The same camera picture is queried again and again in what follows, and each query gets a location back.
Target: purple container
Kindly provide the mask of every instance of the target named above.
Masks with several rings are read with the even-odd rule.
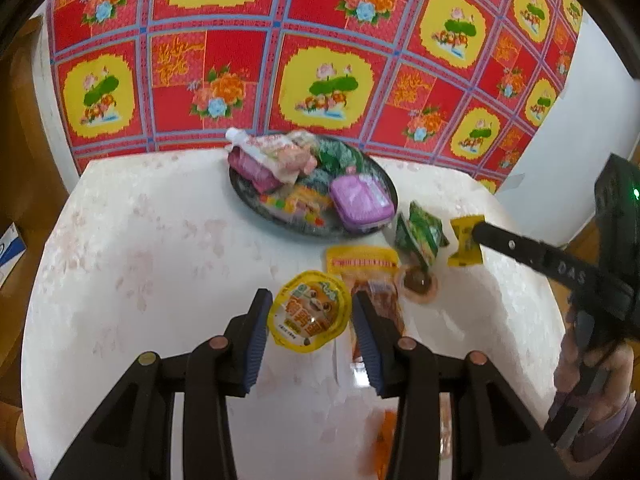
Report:
[[[340,220],[352,232],[384,225],[396,214],[385,189],[367,174],[339,176],[331,183],[329,194]]]

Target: yellow round snack cup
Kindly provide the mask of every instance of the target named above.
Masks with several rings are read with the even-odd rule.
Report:
[[[267,325],[276,343],[300,353],[313,352],[338,337],[351,317],[351,295],[338,278],[308,270],[278,293]]]

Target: meat snack package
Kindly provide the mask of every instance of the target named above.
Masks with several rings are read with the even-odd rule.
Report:
[[[251,181],[258,193],[268,193],[282,186],[271,171],[243,152],[239,146],[231,150],[226,160],[242,177]]]
[[[326,251],[327,273],[339,276],[352,296],[366,292],[380,316],[392,320],[401,334],[417,337],[413,319],[399,303],[394,283],[398,265],[398,253],[391,248],[335,246]],[[349,327],[336,340],[336,377],[340,387],[363,388],[369,380],[353,325]]]
[[[300,173],[310,174],[318,164],[309,150],[300,148],[282,134],[256,137],[244,130],[229,128],[225,137],[283,184],[295,184]]]

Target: pink snack package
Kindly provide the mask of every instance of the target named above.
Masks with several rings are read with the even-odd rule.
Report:
[[[273,176],[273,173],[253,160],[238,146],[234,147],[226,158],[229,165],[245,179],[254,184],[255,190],[260,193],[268,193],[282,186],[281,181]]]
[[[284,184],[295,184],[301,172],[311,174],[318,164],[309,149],[300,148],[282,134],[255,137],[229,128],[225,137]]]

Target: plastic wrapper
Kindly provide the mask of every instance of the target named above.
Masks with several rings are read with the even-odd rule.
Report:
[[[315,136],[306,130],[293,130],[287,137],[302,148],[310,150],[318,160],[318,165],[331,176],[363,173],[366,170],[362,152],[340,140]]]
[[[396,214],[383,187],[368,174],[340,176],[331,183],[330,193],[340,220],[352,232],[384,225]]]
[[[335,246],[326,251],[327,272],[340,276],[351,295],[363,290],[369,295],[373,307],[380,316],[392,320],[398,331],[407,335],[406,314],[398,301],[394,276],[398,271],[399,257],[391,248],[373,246]],[[340,338],[337,354],[348,353],[350,362],[338,362],[337,375],[340,386],[369,386],[358,339],[350,325],[350,338]]]
[[[332,206],[327,195],[301,184],[282,187],[272,194],[263,194],[260,202],[275,217],[285,222],[305,222],[315,227],[324,227],[322,213]]]
[[[225,137],[284,184],[295,184],[300,173],[310,174],[318,164],[309,150],[282,134],[255,137],[244,130],[229,128]]]
[[[267,325],[278,345],[307,353],[338,337],[351,317],[351,296],[344,283],[308,270],[278,293]]]
[[[458,250],[447,260],[449,267],[465,267],[482,264],[482,249],[472,237],[478,222],[484,222],[484,215],[463,216],[451,220],[451,227],[458,239]]]
[[[394,433],[398,413],[395,410],[385,410],[385,415],[378,430],[374,443],[373,461],[378,480],[385,480],[386,470],[391,458],[394,443]],[[446,460],[452,453],[452,423],[451,402],[449,394],[440,394],[440,460]]]
[[[261,195],[260,202],[285,222],[323,227],[324,212],[333,206],[328,195],[330,181],[329,174],[315,169],[311,175],[300,178],[295,186],[283,186],[274,193]]]
[[[449,245],[442,231],[442,221],[427,213],[416,202],[409,206],[409,218],[400,213],[396,225],[396,246],[414,254],[420,266],[429,269],[440,247]]]
[[[234,170],[251,181],[258,193],[268,193],[282,185],[271,171],[253,160],[238,146],[231,150],[226,160]]]

